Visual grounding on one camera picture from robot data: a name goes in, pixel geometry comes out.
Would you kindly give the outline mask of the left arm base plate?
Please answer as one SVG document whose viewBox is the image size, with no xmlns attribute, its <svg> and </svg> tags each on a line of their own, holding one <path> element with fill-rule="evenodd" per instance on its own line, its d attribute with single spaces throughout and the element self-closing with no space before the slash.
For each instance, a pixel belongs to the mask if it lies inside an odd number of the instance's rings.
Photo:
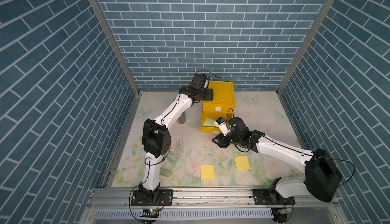
<svg viewBox="0 0 390 224">
<path fill-rule="evenodd" d="M 131 206 L 171 206 L 173 199 L 173 190 L 134 190 L 131 197 Z"/>
</svg>

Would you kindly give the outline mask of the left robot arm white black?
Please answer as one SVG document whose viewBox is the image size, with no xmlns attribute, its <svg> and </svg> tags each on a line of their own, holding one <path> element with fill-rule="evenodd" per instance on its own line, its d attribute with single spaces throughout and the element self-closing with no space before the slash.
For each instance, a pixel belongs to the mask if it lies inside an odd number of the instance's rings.
<svg viewBox="0 0 390 224">
<path fill-rule="evenodd" d="M 147 119 L 144 122 L 142 144 L 145 151 L 146 168 L 144 178 L 139 185 L 139 191 L 149 203 L 154 203 L 158 198 L 160 164 L 165 160 L 165 156 L 171 148 L 170 131 L 172 126 L 195 102 L 212 100 L 212 89 L 195 90 L 183 87 L 164 112 L 155 119 Z"/>
</svg>

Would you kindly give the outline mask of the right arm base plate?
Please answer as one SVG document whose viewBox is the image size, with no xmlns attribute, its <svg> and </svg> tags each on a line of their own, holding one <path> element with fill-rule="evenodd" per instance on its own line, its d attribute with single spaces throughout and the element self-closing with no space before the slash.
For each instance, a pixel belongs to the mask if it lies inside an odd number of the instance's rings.
<svg viewBox="0 0 390 224">
<path fill-rule="evenodd" d="M 268 188 L 253 189 L 255 205 L 295 205 L 294 197 L 284 198 L 277 191 Z"/>
</svg>

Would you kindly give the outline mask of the yellow sticky pad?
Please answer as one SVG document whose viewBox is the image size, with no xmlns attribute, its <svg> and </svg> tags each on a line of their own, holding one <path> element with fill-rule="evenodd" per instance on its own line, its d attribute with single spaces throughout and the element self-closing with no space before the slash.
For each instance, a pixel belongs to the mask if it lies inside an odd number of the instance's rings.
<svg viewBox="0 0 390 224">
<path fill-rule="evenodd" d="M 200 166 L 200 172 L 202 181 L 215 179 L 214 165 L 202 165 Z"/>
<path fill-rule="evenodd" d="M 251 169 L 248 156 L 235 156 L 234 160 L 238 171 Z"/>
</svg>

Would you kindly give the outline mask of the green sticky pad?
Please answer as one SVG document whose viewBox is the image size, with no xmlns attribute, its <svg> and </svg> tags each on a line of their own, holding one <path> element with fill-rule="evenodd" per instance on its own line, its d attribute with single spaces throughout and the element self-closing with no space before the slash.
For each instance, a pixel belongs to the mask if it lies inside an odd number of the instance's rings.
<svg viewBox="0 0 390 224">
<path fill-rule="evenodd" d="M 204 121 L 203 127 L 215 127 L 215 120 L 211 119 L 211 118 L 206 118 L 206 120 Z"/>
</svg>

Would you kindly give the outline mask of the yellow drawer cabinet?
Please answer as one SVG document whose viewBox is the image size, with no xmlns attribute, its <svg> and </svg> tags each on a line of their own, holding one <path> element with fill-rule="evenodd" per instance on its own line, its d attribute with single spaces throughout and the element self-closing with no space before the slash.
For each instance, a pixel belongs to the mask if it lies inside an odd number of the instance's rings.
<svg viewBox="0 0 390 224">
<path fill-rule="evenodd" d="M 234 83 L 210 81 L 209 89 L 213 90 L 213 100 L 203 101 L 203 111 L 228 112 L 235 109 Z"/>
</svg>

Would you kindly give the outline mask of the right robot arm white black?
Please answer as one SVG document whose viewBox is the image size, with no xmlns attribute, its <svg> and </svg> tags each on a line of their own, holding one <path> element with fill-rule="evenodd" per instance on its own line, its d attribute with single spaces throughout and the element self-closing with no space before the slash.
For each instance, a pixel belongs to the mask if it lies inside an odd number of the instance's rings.
<svg viewBox="0 0 390 224">
<path fill-rule="evenodd" d="M 329 203 L 342 180 L 342 174 L 335 164 L 336 159 L 322 149 L 300 149 L 257 130 L 244 134 L 220 133 L 212 141 L 220 148 L 239 145 L 247 150 L 274 157 L 302 172 L 302 177 L 275 179 L 274 189 L 284 198 L 311 195 Z"/>
</svg>

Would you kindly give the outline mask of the yellow drawer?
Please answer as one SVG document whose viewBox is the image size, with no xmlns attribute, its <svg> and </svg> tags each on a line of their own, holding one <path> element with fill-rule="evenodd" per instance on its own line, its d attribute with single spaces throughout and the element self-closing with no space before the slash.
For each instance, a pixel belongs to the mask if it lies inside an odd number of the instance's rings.
<svg viewBox="0 0 390 224">
<path fill-rule="evenodd" d="M 214 123 L 219 117 L 223 117 L 225 120 L 230 120 L 233 118 L 233 111 L 231 109 L 229 112 L 203 110 L 201 120 L 201 132 L 219 134 L 221 131 L 219 127 L 216 126 Z"/>
</svg>

